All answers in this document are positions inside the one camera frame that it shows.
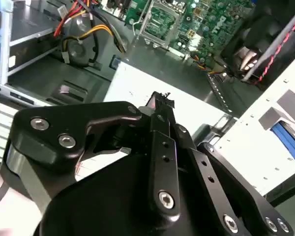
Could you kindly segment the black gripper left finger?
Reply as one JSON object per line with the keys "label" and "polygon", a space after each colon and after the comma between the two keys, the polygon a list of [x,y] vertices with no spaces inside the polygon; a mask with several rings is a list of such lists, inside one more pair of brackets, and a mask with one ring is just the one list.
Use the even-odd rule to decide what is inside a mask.
{"label": "black gripper left finger", "polygon": [[76,121],[132,125],[151,118],[168,121],[166,99],[166,95],[153,92],[147,104],[139,108],[117,101],[21,110],[13,119],[2,165],[21,180],[31,199],[45,213],[62,190],[131,153],[130,148],[121,146],[63,157],[57,147],[69,150],[76,142],[71,135],[49,141],[53,125]]}

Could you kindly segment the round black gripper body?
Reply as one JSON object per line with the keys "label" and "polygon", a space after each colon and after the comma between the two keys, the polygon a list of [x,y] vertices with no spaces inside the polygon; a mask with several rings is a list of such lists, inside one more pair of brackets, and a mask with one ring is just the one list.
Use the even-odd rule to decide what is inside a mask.
{"label": "round black gripper body", "polygon": [[71,135],[70,154],[113,150],[131,153],[62,190],[49,203],[41,236],[207,236],[199,213],[207,207],[169,121],[138,124],[62,122],[53,125],[49,141]]}

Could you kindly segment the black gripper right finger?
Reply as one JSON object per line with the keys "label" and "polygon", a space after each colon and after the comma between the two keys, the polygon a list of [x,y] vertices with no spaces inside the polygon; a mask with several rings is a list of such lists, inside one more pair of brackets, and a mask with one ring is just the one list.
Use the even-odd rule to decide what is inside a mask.
{"label": "black gripper right finger", "polygon": [[187,170],[200,184],[207,207],[208,236],[292,236],[286,219],[209,143],[196,147],[185,127],[177,124],[175,103],[166,99],[170,125]]}

